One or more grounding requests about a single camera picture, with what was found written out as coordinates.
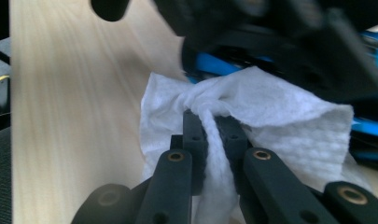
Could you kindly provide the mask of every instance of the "screw hole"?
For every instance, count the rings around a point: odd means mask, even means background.
[[[169,222],[169,218],[165,213],[156,213],[153,216],[153,224],[166,224]]]
[[[98,203],[101,206],[110,206],[119,201],[119,192],[115,189],[104,191],[98,197]]]
[[[344,186],[339,187],[337,190],[340,196],[350,203],[366,204],[368,202],[367,197],[356,189]]]
[[[308,210],[303,210],[300,212],[300,217],[306,222],[306,223],[318,223],[319,218],[312,212]]]
[[[270,153],[265,152],[265,151],[261,151],[261,150],[255,151],[253,153],[253,156],[256,157],[257,159],[263,160],[263,161],[267,161],[271,158]]]
[[[185,156],[180,152],[174,152],[168,155],[169,161],[182,161]]]

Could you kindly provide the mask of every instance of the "light wood surface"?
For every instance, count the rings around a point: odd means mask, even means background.
[[[150,0],[114,23],[88,0],[10,6],[14,223],[70,223],[97,187],[139,183],[140,101],[151,71],[183,79],[181,39]]]

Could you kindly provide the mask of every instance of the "white tissue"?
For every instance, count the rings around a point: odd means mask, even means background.
[[[227,223],[237,202],[214,116],[240,120],[254,145],[276,152],[308,186],[323,191],[328,182],[343,179],[352,107],[325,102],[257,67],[196,85],[151,74],[140,122],[144,179],[152,176],[160,154],[169,149],[171,135],[182,134],[188,108],[199,115],[209,143],[195,223]],[[361,177],[358,182],[367,187]]]

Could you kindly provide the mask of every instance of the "black cable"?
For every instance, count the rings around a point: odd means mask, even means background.
[[[10,65],[10,58],[2,51],[0,51],[0,61]]]

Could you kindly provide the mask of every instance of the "crumpled tissue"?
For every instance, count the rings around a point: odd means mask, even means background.
[[[193,205],[194,223],[227,223],[238,200],[215,116],[240,120],[254,146],[276,152],[312,188],[323,191],[328,182],[346,179],[343,163],[352,107],[325,102],[257,67],[196,85],[151,74],[140,121],[144,179],[152,176],[160,154],[169,149],[171,135],[182,134],[186,109],[200,117],[209,143],[203,193]],[[369,188],[359,173],[351,172],[349,178]]]

